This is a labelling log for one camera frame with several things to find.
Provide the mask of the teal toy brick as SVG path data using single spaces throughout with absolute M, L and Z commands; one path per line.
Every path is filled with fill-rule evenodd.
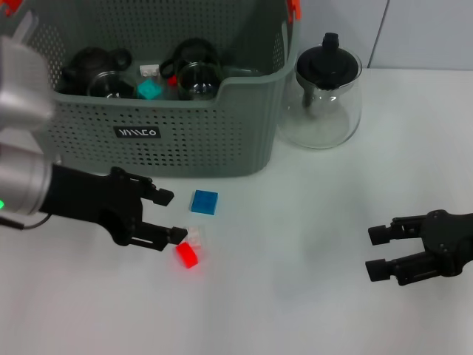
M 152 79 L 147 79 L 137 85 L 137 96 L 144 100 L 157 99 L 162 92 L 163 88 Z

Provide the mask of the black teapot lid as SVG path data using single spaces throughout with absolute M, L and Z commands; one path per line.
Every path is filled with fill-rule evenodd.
M 325 33 L 322 43 L 305 50 L 296 62 L 296 80 L 303 90 L 302 106 L 314 116 L 335 112 L 361 69 L 358 56 L 340 47 L 338 34 Z

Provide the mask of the grey perforated storage basket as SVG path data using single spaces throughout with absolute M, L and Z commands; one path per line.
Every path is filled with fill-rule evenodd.
M 285 0 L 23 0 L 0 7 L 0 36 L 19 38 L 48 64 L 55 117 L 34 138 L 65 166 L 174 178 L 250 175 L 273 146 L 285 79 L 298 52 L 301 20 Z M 155 100 L 60 93 L 61 70 L 86 47 L 132 54 L 128 73 L 162 64 L 189 38 L 215 46 L 223 81 L 207 101 L 184 101 L 160 80 Z

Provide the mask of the clear glass teapot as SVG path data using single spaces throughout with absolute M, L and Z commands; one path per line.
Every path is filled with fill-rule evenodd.
M 280 133 L 288 141 L 312 149 L 333 148 L 350 139 L 361 120 L 360 76 L 342 95 L 335 112 L 314 116 L 302 106 L 303 90 L 296 80 L 295 64 L 285 79 L 277 121 Z

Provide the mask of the large red toy brick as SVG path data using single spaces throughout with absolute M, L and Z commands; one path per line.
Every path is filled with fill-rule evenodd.
M 185 268 L 192 268 L 199 263 L 199 257 L 188 242 L 183 242 L 174 248 L 175 254 Z

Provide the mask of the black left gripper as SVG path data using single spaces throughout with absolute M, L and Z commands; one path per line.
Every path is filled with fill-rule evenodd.
M 95 223 L 105 228 L 119 246 L 132 244 L 163 251 L 179 245 L 186 229 L 166 228 L 142 222 L 141 198 L 167 206 L 174 193 L 158 189 L 150 177 L 114 167 L 106 176 L 54 165 L 40 211 L 59 217 Z

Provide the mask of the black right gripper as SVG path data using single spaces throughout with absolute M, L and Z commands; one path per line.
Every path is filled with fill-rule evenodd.
M 439 276 L 454 277 L 473 262 L 473 213 L 436 210 L 427 215 L 396 217 L 389 226 L 370 227 L 368 235 L 373 245 L 382 245 L 391 240 L 420 238 L 420 231 L 425 252 L 394 260 L 366 261 L 372 282 L 394 277 L 399 285 L 409 285 Z

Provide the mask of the blue square toy brick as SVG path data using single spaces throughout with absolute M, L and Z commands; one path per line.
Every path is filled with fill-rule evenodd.
M 196 190 L 191 203 L 191 211 L 193 213 L 215 215 L 217 201 L 217 192 Z

